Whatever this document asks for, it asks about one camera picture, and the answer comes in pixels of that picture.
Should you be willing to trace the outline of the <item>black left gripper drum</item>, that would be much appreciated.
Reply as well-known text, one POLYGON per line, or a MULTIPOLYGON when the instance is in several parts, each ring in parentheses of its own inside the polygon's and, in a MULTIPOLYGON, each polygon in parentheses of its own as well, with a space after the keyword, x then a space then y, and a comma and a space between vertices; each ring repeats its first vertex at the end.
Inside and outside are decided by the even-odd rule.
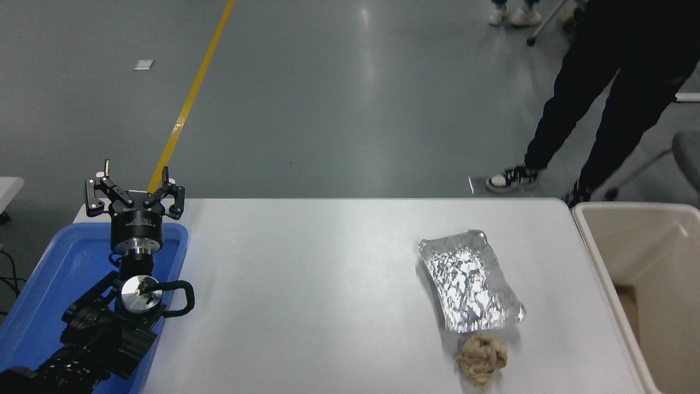
POLYGON ((127 207, 120 202, 111 204, 110 248, 115 253, 130 253, 136 249, 157 252, 164 245, 163 215, 161 208, 127 207))

